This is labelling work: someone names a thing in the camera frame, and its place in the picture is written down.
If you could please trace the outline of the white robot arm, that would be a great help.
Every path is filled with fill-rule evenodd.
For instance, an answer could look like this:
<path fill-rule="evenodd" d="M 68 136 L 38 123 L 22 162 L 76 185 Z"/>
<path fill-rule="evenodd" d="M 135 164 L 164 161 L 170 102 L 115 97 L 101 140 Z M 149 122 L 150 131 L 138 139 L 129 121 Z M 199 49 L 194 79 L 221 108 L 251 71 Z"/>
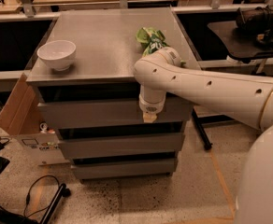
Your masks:
<path fill-rule="evenodd" d="M 273 224 L 273 77 L 187 69 L 180 61 L 163 48 L 135 63 L 141 110 L 156 116 L 169 92 L 260 130 L 240 178 L 234 224 Z"/>

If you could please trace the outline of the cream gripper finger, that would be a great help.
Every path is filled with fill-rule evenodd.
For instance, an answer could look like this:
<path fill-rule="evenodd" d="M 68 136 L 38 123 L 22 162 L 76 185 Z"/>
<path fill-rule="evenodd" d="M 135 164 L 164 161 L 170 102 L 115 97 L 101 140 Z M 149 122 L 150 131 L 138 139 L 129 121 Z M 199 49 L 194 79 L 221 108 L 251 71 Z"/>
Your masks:
<path fill-rule="evenodd" d="M 157 115 L 153 113 L 144 112 L 143 121 L 145 123 L 154 123 L 157 120 Z"/>

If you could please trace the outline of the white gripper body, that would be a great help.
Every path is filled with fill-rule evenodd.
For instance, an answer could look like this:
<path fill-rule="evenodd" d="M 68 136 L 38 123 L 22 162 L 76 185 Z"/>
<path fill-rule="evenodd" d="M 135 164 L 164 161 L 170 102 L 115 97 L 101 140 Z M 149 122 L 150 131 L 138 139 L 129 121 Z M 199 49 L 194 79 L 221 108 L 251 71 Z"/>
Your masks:
<path fill-rule="evenodd" d="M 164 105 L 165 105 L 164 93 L 145 92 L 139 95 L 139 106 L 140 109 L 145 113 L 158 114 L 163 110 Z"/>

